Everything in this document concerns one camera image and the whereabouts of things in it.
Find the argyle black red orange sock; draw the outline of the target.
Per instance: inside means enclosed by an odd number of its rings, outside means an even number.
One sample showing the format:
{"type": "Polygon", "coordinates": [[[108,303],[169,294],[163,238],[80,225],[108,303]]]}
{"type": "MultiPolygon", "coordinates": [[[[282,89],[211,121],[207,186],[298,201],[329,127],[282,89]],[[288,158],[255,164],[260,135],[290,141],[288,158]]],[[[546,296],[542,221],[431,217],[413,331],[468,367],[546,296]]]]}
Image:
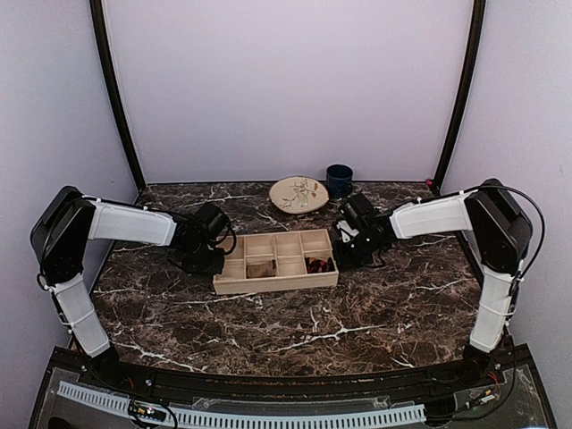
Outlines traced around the argyle black red orange sock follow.
{"type": "Polygon", "coordinates": [[[335,271],[335,265],[331,257],[328,257],[327,259],[306,257],[305,265],[308,274],[329,273],[335,271]]]}

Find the wooden compartment tray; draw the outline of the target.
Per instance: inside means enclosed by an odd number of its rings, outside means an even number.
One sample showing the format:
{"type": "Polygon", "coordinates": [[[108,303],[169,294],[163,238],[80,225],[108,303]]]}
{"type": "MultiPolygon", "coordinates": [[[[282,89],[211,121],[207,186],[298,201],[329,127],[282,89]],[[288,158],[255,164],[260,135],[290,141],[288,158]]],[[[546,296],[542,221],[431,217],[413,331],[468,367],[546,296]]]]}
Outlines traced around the wooden compartment tray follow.
{"type": "Polygon", "coordinates": [[[213,278],[218,295],[254,292],[302,290],[333,287],[338,283],[339,271],[326,229],[258,233],[226,238],[222,248],[225,256],[223,272],[213,278]],[[308,274],[306,257],[331,257],[335,271],[308,274]],[[248,279],[246,266],[274,261],[274,277],[248,279]]]}

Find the plain brown sock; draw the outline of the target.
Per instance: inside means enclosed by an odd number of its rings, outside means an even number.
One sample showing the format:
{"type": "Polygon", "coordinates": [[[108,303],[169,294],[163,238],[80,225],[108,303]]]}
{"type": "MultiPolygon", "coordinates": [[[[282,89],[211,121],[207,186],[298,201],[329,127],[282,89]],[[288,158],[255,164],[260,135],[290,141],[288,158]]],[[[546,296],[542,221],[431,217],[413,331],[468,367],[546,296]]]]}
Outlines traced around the plain brown sock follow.
{"type": "Polygon", "coordinates": [[[265,261],[246,266],[246,277],[248,279],[258,279],[274,277],[276,275],[276,265],[274,261],[265,261]]]}

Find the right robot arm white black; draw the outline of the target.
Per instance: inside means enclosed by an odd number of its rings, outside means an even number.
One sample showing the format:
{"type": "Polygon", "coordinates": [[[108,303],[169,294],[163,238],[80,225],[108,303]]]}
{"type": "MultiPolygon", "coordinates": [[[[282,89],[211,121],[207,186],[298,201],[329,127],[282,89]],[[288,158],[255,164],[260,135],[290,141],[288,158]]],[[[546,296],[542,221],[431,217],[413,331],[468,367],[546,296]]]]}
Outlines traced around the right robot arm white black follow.
{"type": "Polygon", "coordinates": [[[335,224],[340,237],[332,245],[341,270],[370,265],[377,251],[398,240],[441,232],[469,231],[475,237],[483,286],[472,348],[492,352],[513,316],[519,284],[536,259],[528,252],[533,224],[515,197],[519,190],[489,179],[445,196],[417,198],[385,212],[362,194],[340,205],[335,224]]]}

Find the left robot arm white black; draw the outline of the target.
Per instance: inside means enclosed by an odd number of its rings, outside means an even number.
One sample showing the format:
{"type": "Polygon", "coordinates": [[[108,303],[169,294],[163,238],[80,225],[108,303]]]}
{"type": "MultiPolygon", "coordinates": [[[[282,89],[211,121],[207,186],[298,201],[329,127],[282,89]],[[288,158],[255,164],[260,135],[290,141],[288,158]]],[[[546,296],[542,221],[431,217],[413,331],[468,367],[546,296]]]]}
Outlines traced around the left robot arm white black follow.
{"type": "Polygon", "coordinates": [[[185,273],[214,276],[238,239],[229,216],[206,202],[191,214],[160,211],[87,196],[73,186],[59,190],[29,236],[38,261],[38,286],[48,292],[62,325],[94,360],[90,373],[107,390],[126,382],[125,368],[103,327],[85,281],[92,241],[123,241],[170,248],[185,273]]]}

